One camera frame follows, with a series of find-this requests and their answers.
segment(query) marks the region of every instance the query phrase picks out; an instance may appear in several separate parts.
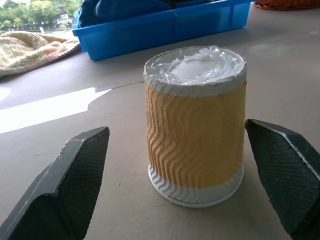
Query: blue tray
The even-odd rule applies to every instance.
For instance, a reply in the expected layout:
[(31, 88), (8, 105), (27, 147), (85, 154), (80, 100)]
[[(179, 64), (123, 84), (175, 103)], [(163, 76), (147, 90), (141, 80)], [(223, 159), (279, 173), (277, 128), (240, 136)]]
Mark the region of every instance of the blue tray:
[(74, 15), (72, 32), (94, 60), (159, 45), (242, 28), (252, 0), (220, 0), (148, 15), (80, 27)]

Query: upside-down paper cup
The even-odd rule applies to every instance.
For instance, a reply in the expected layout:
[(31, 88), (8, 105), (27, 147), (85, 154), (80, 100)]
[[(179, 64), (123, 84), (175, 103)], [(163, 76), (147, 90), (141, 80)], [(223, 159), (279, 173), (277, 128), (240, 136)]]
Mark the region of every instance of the upside-down paper cup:
[(149, 178), (191, 208), (231, 197), (244, 177), (247, 62), (216, 46), (186, 47), (144, 66)]

